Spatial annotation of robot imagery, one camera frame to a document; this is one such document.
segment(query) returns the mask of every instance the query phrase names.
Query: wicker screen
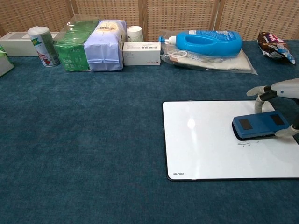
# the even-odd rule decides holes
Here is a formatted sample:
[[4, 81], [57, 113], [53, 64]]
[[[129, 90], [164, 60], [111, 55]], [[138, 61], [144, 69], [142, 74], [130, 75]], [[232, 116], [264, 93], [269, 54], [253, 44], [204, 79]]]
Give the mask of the wicker screen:
[[138, 0], [75, 0], [79, 14], [104, 19], [127, 21], [128, 26], [139, 25]]
[[33, 26], [46, 26], [60, 31], [73, 16], [69, 1], [0, 0], [0, 31], [27, 31]]
[[212, 29], [216, 0], [148, 0], [148, 40], [161, 30]]
[[218, 18], [215, 29], [239, 31], [243, 40], [256, 40], [261, 31], [271, 32], [288, 40], [296, 38], [299, 31], [298, 0], [221, 0], [221, 2], [222, 16]]

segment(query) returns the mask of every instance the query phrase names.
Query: can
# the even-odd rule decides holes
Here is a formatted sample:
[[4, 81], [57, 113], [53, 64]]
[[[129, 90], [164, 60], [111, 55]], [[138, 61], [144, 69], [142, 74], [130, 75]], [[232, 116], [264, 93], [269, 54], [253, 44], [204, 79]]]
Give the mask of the can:
[[48, 27], [32, 27], [28, 30], [28, 35], [44, 66], [53, 67], [60, 63]]

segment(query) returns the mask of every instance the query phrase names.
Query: white cup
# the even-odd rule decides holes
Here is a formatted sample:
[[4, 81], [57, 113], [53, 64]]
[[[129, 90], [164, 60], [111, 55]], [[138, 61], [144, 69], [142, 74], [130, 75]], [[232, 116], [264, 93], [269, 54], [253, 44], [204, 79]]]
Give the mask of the white cup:
[[142, 28], [139, 26], [132, 26], [127, 29], [128, 42], [143, 42]]

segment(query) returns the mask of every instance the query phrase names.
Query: chocolate snack bag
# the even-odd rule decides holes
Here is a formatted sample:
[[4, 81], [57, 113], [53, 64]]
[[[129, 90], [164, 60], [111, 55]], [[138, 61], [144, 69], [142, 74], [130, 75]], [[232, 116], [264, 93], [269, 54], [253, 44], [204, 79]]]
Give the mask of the chocolate snack bag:
[[267, 55], [270, 58], [286, 58], [292, 64], [295, 64], [295, 58], [290, 54], [287, 43], [274, 34], [259, 33], [257, 43], [263, 55]]

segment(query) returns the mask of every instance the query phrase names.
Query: blue tabletop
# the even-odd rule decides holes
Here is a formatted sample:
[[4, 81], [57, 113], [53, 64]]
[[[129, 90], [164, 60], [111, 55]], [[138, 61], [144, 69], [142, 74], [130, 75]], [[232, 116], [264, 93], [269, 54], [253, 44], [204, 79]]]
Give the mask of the blue tabletop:
[[[288, 44], [299, 60], [299, 41]], [[163, 101], [254, 99], [254, 86], [299, 77], [256, 41], [243, 50], [258, 76], [166, 63], [64, 72], [11, 57], [0, 78], [0, 223], [299, 223], [297, 180], [166, 177]], [[290, 123], [299, 114], [292, 100], [271, 103]]]

